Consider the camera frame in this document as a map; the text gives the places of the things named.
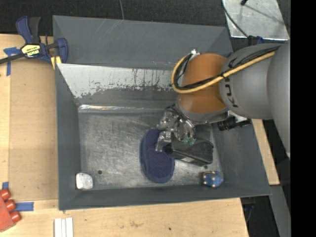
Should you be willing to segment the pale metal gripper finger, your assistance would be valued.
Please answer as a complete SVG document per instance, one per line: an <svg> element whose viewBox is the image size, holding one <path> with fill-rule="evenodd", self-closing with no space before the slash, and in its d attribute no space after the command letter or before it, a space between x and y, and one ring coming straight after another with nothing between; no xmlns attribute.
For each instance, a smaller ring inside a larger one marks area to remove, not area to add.
<svg viewBox="0 0 316 237"><path fill-rule="evenodd" d="M163 147L171 143L171 132L170 131L161 131L158 135L157 143L155 145L155 150L161 152Z"/></svg>
<svg viewBox="0 0 316 237"><path fill-rule="evenodd" d="M157 124L159 130L171 130L178 121L178 115L172 111L165 111Z"/></svg>

